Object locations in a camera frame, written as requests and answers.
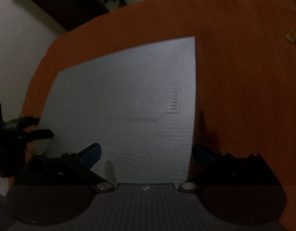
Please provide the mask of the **orange red tablecloth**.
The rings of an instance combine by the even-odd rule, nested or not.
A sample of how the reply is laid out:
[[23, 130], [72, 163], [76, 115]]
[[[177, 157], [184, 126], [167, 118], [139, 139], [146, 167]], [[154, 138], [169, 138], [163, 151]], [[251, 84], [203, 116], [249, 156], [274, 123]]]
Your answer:
[[96, 17], [49, 46], [21, 116], [39, 117], [57, 74], [138, 45], [196, 39], [196, 112], [207, 141], [261, 154], [288, 196], [281, 224], [296, 230], [296, 0], [146, 0]]

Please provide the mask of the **small yellow paper scrap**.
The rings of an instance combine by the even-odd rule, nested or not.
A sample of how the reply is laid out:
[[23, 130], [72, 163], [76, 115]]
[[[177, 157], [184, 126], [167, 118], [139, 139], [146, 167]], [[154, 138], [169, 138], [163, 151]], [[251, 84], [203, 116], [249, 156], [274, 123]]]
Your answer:
[[295, 43], [296, 42], [296, 32], [293, 30], [290, 30], [290, 32], [288, 32], [286, 35], [286, 39], [291, 43]]

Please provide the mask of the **flat white box lid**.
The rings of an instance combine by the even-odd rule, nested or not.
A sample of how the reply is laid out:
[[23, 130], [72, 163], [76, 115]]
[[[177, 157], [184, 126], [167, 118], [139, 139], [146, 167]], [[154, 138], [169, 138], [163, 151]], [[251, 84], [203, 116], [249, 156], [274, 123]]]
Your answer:
[[187, 179], [194, 131], [193, 37], [119, 51], [58, 73], [40, 118], [50, 157], [99, 143], [93, 171], [112, 183]]

